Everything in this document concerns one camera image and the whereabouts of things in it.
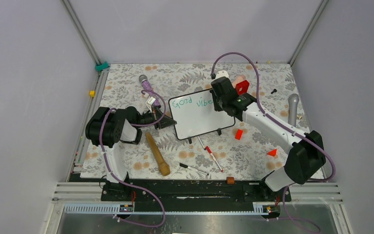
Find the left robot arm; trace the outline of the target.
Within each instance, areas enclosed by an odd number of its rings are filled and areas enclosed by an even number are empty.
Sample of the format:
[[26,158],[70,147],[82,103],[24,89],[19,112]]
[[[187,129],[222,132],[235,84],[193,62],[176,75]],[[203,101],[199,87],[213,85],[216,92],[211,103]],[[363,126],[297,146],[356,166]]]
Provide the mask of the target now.
[[163,129],[175,124],[177,121],[165,115],[160,105],[144,113],[140,113],[133,106],[125,109],[99,107],[95,111],[86,124],[85,137],[101,149],[107,169],[106,180],[116,183],[113,194],[119,200],[128,199],[132,188],[125,183],[128,181],[128,171],[115,144],[122,142],[137,145],[142,139],[142,127],[153,126],[155,129]]

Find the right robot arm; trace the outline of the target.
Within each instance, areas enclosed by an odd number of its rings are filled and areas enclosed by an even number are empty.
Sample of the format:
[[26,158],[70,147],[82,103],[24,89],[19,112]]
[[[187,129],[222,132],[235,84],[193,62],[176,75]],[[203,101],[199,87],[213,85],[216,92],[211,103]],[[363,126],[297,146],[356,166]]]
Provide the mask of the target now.
[[239,95],[229,78],[213,80],[210,92],[216,111],[256,127],[287,153],[285,165],[262,179],[264,200],[273,200],[285,186],[304,184],[326,163],[319,133],[306,133],[277,118],[248,93]]

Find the white whiteboard black frame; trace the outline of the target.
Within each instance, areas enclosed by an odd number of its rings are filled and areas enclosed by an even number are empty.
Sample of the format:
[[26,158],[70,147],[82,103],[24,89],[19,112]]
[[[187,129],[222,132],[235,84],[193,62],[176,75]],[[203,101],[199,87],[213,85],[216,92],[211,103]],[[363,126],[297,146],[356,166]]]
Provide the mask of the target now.
[[210,132],[220,134],[222,129],[232,127],[236,123],[235,118],[226,112],[215,111],[210,89],[170,98],[168,107],[173,120],[176,121],[174,129],[178,140]]

